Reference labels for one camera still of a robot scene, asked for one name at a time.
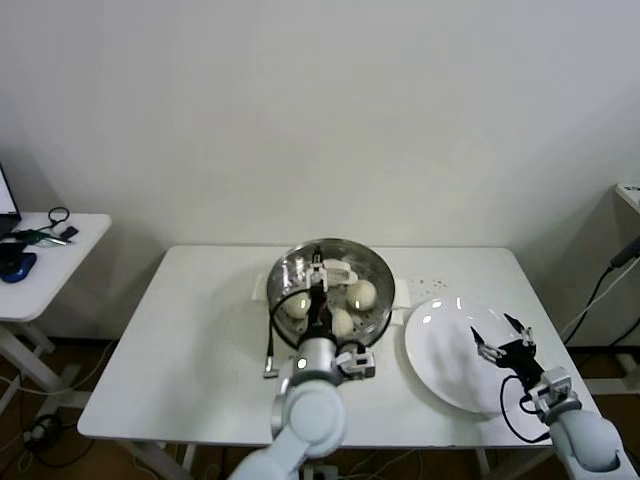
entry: white cable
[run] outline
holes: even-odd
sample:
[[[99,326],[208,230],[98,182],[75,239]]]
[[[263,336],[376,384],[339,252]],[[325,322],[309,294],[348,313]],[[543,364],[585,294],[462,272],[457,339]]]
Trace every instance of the white cable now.
[[[23,465],[25,455],[29,460],[27,461],[26,465]],[[31,465],[33,465],[33,452],[31,452],[30,450],[25,450],[24,452],[22,452],[22,455],[20,455],[20,458],[18,459],[18,472],[27,473],[27,470],[31,468]]]
[[[0,452],[4,452],[7,448],[16,443],[16,440],[20,437],[22,437],[22,432],[18,432],[16,436],[9,440],[9,442],[4,447],[0,448]]]
[[[43,392],[41,390],[31,390],[29,388],[23,388],[23,387],[16,387],[16,389],[17,390],[21,390],[21,391],[23,391],[25,393],[32,393],[34,395],[42,395],[43,397],[49,397],[51,395],[62,395],[63,393],[71,392],[71,391],[75,390],[76,388],[78,388],[80,385],[82,385],[84,382],[89,380],[91,377],[93,377],[93,375],[100,368],[100,365],[102,365],[102,362],[104,361],[104,358],[107,356],[107,351],[109,350],[109,347],[111,347],[111,345],[113,345],[115,342],[116,342],[115,340],[112,340],[111,342],[109,342],[109,344],[105,347],[104,351],[102,352],[102,356],[100,357],[100,360],[98,360],[98,363],[96,364],[94,369],[91,370],[91,372],[86,377],[84,377],[82,380],[80,380],[75,385],[72,385],[71,387],[67,387],[64,390],[58,390],[57,392]],[[2,377],[2,376],[0,376],[0,380],[2,380],[3,382],[8,383],[9,385],[11,385],[13,383],[13,380],[9,380],[8,378]]]
[[[138,465],[138,458],[135,455],[133,455],[133,466],[142,472],[148,473],[153,477],[154,480],[159,480],[158,476],[155,473],[153,473],[151,470]]]
[[[364,465],[365,463],[371,461],[371,459],[373,457],[375,457],[379,452],[376,450],[375,452],[373,452],[371,455],[369,455],[368,457],[366,457],[364,460],[359,461],[358,463],[355,464],[355,466],[349,470],[349,473],[347,475],[351,475],[352,473],[354,473],[358,468],[360,468],[362,465]]]
[[[369,476],[367,478],[367,480],[372,480],[375,477],[377,477],[385,468],[387,468],[389,465],[392,465],[400,460],[402,460],[404,457],[408,457],[409,455],[411,455],[413,452],[415,452],[414,450],[409,450],[408,452],[403,453],[402,455],[398,455],[396,458],[393,458],[391,460],[389,460],[387,463],[385,463],[384,465],[382,465],[378,470],[375,471],[375,473],[371,476]]]
[[[424,473],[424,465],[422,463],[422,452],[418,451],[418,460],[420,461],[420,470],[418,470],[418,480],[422,480],[422,474]]]
[[[604,292],[602,292],[602,294],[600,294],[600,295],[598,295],[596,298],[594,298],[594,299],[593,299],[593,302],[591,302],[589,305],[587,305],[587,307],[586,307],[584,310],[582,310],[578,315],[576,315],[576,316],[574,317],[574,319],[573,319],[573,320],[571,320],[569,323],[567,323],[567,325],[566,325],[566,326],[562,329],[562,331],[560,332],[560,336],[561,336],[561,337],[564,337],[565,333],[567,333],[567,330],[569,330],[570,328],[572,328],[572,327],[573,327],[573,325],[574,325],[578,320],[580,320],[580,317],[582,317],[582,314],[583,314],[583,313],[585,313],[585,312],[588,312],[589,310],[591,310],[591,308],[592,308],[596,303],[598,303],[600,300],[602,300],[604,297],[606,297],[606,296],[607,296],[607,294],[608,294],[611,290],[613,290],[613,287],[615,287],[615,286],[618,284],[618,282],[620,282],[620,280],[622,280],[624,277],[626,277],[626,276],[627,276],[627,274],[628,274],[628,273],[633,269],[633,267],[635,267],[635,266],[638,264],[638,262],[640,262],[640,257],[636,258],[636,259],[633,261],[633,263],[632,263],[629,267],[627,267],[627,269],[626,269],[624,272],[622,272],[622,274],[621,274],[618,278],[616,278],[613,282],[611,282],[611,285],[609,285],[609,287],[608,287]]]
[[[212,468],[216,469],[216,480],[218,479],[218,477],[220,476],[220,467],[218,465],[216,465],[215,463],[212,463],[211,465],[209,465],[205,471],[204,471],[204,475],[202,476],[202,480],[209,480],[209,470],[211,470]]]

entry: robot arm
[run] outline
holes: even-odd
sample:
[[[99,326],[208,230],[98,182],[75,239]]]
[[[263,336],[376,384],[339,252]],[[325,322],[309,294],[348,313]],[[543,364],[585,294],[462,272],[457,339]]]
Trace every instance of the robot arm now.
[[[349,272],[343,276],[333,272],[333,277],[316,250],[306,273],[311,298],[307,331],[293,358],[277,371],[268,357],[265,370],[265,378],[279,376],[271,419],[274,441],[247,456],[231,480],[297,480],[305,459],[325,457],[342,444],[346,414],[336,387],[345,379],[375,375],[375,362],[373,353],[361,344],[345,351],[338,347],[327,290],[329,283],[348,281],[350,276]]]
[[[532,401],[541,422],[549,426],[556,454],[573,480],[637,479],[624,452],[615,426],[599,415],[582,410],[582,403],[571,387],[571,377],[562,367],[544,371],[536,362],[536,344],[531,329],[505,314],[520,334],[519,340],[494,347],[471,328],[478,354],[500,368],[516,373]]]

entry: metal rim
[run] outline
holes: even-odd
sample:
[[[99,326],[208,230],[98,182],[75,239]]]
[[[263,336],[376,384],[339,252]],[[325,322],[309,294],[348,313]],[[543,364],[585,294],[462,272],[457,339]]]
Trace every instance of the metal rim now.
[[[389,278],[391,278],[391,296],[393,299],[395,299],[395,295],[396,295],[396,283],[395,283],[395,279],[393,278],[393,272],[391,271],[391,268],[389,268],[389,265],[387,265],[387,262],[380,256],[378,255],[378,253],[373,250],[370,247],[367,247],[366,245],[363,245],[361,243],[358,242],[354,242],[353,240],[346,240],[344,238],[336,238],[336,237],[328,237],[328,238],[317,238],[314,240],[308,240],[306,242],[303,243],[299,243],[296,246],[290,248],[289,250],[287,250],[283,255],[281,255],[278,260],[276,260],[274,262],[274,264],[271,267],[271,270],[269,270],[269,276],[267,277],[267,305],[269,306],[269,312],[271,312],[271,304],[269,301],[269,282],[268,279],[271,277],[271,272],[273,272],[273,270],[278,267],[279,265],[282,264],[282,262],[293,252],[300,250],[302,248],[308,247],[310,245],[314,245],[320,242],[346,242],[346,243],[350,243],[353,244],[357,247],[360,248],[365,248],[367,250],[369,250],[369,252],[371,252],[371,254],[373,254],[374,257],[376,257],[378,260],[380,260],[380,264],[381,266],[383,266],[383,268],[386,270],[387,274],[389,275]],[[387,331],[387,328],[389,327],[389,324],[391,323],[391,316],[393,315],[393,300],[391,302],[391,305],[389,306],[389,314],[387,315],[386,320],[384,321],[384,324],[382,326],[382,328],[380,329],[380,333],[374,337],[374,339],[369,342],[364,344],[366,347],[371,347],[372,345],[375,345],[378,340],[380,340],[382,338],[382,336],[384,335],[384,333]],[[286,343],[289,347],[293,348],[293,349],[297,349],[297,345],[296,343],[292,342],[289,340],[289,338],[287,337],[287,335],[284,333],[284,331],[280,328],[280,325],[278,325],[278,322],[276,321],[276,318],[274,316],[274,320],[273,322],[271,322],[272,327],[276,330],[276,332],[278,333],[278,336],[284,341],[284,343]]]

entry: power strip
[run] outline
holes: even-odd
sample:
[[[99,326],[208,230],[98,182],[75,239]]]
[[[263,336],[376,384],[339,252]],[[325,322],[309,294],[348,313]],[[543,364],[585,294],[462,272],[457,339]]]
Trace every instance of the power strip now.
[[[640,183],[619,183],[616,192],[625,202],[631,205],[636,212],[640,213]]]

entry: laptop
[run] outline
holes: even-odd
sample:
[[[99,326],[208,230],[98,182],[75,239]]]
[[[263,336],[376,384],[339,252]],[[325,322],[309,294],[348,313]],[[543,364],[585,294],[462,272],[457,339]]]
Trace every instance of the laptop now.
[[[0,164],[0,237],[13,230],[20,223],[20,220],[18,206],[13,199],[9,182]]]

